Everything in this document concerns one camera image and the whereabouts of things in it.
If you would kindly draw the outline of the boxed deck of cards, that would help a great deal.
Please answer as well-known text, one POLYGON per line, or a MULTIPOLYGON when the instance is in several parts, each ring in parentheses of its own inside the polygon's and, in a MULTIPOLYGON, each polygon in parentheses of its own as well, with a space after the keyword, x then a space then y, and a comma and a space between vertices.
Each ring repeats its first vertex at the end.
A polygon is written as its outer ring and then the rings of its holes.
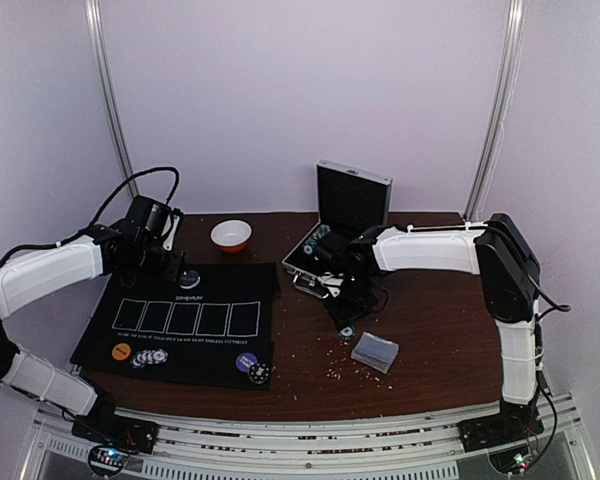
POLYGON ((397 343, 364 332, 353 348, 353 360, 387 374, 399 354, 397 343))

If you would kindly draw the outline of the white blue chips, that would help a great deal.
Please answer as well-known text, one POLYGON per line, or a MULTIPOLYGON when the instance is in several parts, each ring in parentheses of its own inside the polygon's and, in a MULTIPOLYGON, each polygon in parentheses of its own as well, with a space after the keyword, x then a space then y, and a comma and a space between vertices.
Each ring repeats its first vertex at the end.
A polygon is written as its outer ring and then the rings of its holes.
POLYGON ((134 369, 143 369, 147 366, 161 365, 167 362, 169 354, 164 349, 141 350, 131 358, 131 366, 134 369))

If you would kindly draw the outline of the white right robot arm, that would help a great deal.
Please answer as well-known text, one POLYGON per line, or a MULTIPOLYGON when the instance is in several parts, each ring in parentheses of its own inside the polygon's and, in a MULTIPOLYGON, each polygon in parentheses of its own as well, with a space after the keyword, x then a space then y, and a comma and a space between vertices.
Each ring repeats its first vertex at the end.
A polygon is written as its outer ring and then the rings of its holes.
POLYGON ((378 303, 375 280, 401 270, 440 270, 479 277, 484 304, 501 345, 507 408, 493 419, 499 440, 515 440, 531 424, 542 367, 539 324, 540 266, 521 232, 506 214, 460 226, 374 226, 347 242, 330 268, 339 284, 325 307, 342 330, 370 314, 378 303))

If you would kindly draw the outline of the orange big blind button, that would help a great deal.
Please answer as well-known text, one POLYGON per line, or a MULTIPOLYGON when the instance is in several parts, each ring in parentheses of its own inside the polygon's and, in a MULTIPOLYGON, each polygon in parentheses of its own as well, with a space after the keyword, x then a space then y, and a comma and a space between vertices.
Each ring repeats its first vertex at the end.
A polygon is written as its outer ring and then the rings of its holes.
POLYGON ((116 361, 127 360, 131 356, 131 346, 127 343, 117 343, 112 347, 111 356, 116 361))

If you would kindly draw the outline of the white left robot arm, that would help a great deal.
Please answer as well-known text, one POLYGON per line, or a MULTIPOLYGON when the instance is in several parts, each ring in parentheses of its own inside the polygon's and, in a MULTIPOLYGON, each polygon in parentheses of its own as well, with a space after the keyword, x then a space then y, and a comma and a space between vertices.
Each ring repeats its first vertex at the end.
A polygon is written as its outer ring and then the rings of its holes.
POLYGON ((96 405, 95 387, 55 367, 10 340, 4 321, 20 309, 74 284, 112 273, 178 280, 184 253, 173 236, 138 240, 112 227, 95 225, 66 244, 52 244, 0 262, 0 384, 85 416, 86 429, 103 444, 124 433, 118 415, 96 405))

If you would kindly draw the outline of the poker chip stack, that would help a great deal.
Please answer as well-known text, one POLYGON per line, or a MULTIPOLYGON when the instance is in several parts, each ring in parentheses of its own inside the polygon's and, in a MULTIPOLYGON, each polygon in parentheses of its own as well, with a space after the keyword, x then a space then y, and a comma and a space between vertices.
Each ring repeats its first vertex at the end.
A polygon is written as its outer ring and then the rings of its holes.
POLYGON ((354 338, 354 337, 355 337, 355 335, 356 335, 356 330, 355 330, 355 328, 354 328, 354 327, 352 327, 352 326, 347 326, 347 327, 344 327, 344 328, 342 328, 342 329, 341 329, 341 330, 338 332, 338 334, 339 334, 339 336, 340 336, 342 339, 348 340, 348 339, 351 339, 351 338, 354 338))

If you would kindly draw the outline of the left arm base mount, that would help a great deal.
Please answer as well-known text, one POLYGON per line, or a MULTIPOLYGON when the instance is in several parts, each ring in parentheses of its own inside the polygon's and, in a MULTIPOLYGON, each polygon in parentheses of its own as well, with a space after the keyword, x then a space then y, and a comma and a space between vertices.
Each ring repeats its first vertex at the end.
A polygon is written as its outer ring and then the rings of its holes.
POLYGON ((120 415, 106 419, 77 416, 71 433, 73 436, 133 454, 151 454, 159 433, 159 425, 120 415))

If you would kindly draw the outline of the blue small blind button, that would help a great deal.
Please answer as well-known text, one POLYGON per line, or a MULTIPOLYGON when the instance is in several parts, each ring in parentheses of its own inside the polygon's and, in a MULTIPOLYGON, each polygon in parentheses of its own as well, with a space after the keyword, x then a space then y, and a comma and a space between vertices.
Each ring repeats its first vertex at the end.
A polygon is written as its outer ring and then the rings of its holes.
POLYGON ((247 373, 249 369, 256 364, 258 364, 258 358, 251 352, 239 354, 235 361, 236 368, 243 373, 247 373))

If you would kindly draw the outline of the black poker chip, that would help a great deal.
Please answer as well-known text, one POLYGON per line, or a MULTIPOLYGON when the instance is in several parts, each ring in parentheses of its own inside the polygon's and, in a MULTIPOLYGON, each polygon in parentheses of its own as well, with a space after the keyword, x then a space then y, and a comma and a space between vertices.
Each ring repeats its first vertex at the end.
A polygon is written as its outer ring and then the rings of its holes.
POLYGON ((247 376, 251 383, 255 385, 266 384, 270 380, 271 369, 268 365, 256 363, 249 367, 247 376))

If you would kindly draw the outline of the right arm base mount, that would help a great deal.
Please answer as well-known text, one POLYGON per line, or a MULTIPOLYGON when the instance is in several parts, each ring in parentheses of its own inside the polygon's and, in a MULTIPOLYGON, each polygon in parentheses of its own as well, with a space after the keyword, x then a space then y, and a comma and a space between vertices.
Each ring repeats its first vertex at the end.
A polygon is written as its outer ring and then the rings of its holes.
POLYGON ((535 414, 521 412, 497 413, 464 420, 457 425, 465 452, 489 449, 524 440, 544 432, 541 419, 535 414))

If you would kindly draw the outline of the clear acrylic dealer button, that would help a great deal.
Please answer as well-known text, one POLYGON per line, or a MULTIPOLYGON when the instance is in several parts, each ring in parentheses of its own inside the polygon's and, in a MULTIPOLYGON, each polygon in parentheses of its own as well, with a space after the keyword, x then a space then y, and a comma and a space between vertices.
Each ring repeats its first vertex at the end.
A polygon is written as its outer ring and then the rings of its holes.
POLYGON ((201 275, 198 271, 188 269, 184 270, 178 279, 179 286, 184 290, 190 290, 195 288, 201 280, 201 275))

